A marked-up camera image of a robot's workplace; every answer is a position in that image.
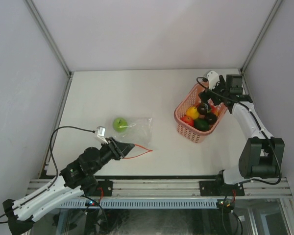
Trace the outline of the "black fake fruit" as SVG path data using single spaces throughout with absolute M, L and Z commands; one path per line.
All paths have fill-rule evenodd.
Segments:
M 209 124 L 209 125 L 214 125 L 218 117 L 214 113 L 207 113 L 204 117 L 204 120 Z
M 201 103 L 197 106 L 197 111 L 200 115 L 206 115 L 210 112 L 210 110 L 207 108 L 207 106 L 204 103 Z

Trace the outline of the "red yellow fake peach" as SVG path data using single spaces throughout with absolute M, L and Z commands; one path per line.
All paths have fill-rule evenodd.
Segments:
M 219 115 L 218 107 L 211 105 L 211 113 L 213 113 L 216 117 L 218 117 L 218 115 Z

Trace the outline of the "yellow fake pear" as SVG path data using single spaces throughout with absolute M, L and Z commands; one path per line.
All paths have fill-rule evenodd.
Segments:
M 193 120 L 199 118 L 199 112 L 196 106 L 191 106 L 186 111 L 186 116 L 191 117 Z

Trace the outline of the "clear zip top bag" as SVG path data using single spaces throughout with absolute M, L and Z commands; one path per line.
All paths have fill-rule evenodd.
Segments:
M 114 137 L 121 142 L 133 143 L 135 147 L 125 159 L 135 159 L 153 150 L 150 147 L 152 137 L 151 117 L 127 117 L 128 128 L 122 133 L 114 130 Z

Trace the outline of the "light green fake apple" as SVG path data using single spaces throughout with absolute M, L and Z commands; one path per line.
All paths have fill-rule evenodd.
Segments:
M 116 132 L 122 133 L 127 130 L 128 123 L 127 123 L 126 119 L 124 119 L 122 117 L 118 117 L 113 120 L 112 127 Z

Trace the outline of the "red fake apple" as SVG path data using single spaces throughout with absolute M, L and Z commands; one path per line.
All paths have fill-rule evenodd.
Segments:
M 185 115 L 181 118 L 181 120 L 187 125 L 194 127 L 194 120 L 190 116 Z

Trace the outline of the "dark green fake fruit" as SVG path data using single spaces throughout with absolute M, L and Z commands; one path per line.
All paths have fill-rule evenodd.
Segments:
M 210 126 L 208 122 L 200 118 L 197 118 L 194 120 L 194 128 L 202 132 L 206 132 L 210 130 Z

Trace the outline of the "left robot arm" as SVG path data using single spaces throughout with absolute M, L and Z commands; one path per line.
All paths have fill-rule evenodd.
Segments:
M 86 148 L 41 188 L 21 199 L 5 200 L 2 205 L 11 234 L 21 235 L 29 231 L 45 214 L 72 198 L 94 195 L 98 189 L 95 174 L 111 160 L 125 158 L 134 147 L 133 143 L 107 138 L 100 149 Z

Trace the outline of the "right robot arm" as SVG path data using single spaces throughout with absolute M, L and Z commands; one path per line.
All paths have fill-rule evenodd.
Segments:
M 250 181 L 273 186 L 279 184 L 285 143 L 281 138 L 275 138 L 258 117 L 252 98 L 244 92 L 243 76 L 222 76 L 210 70 L 196 81 L 203 88 L 198 96 L 205 108 L 211 109 L 209 101 L 214 105 L 223 104 L 238 122 L 246 139 L 238 165 L 221 172 L 223 178 L 216 181 L 216 192 L 227 195 L 233 185 Z

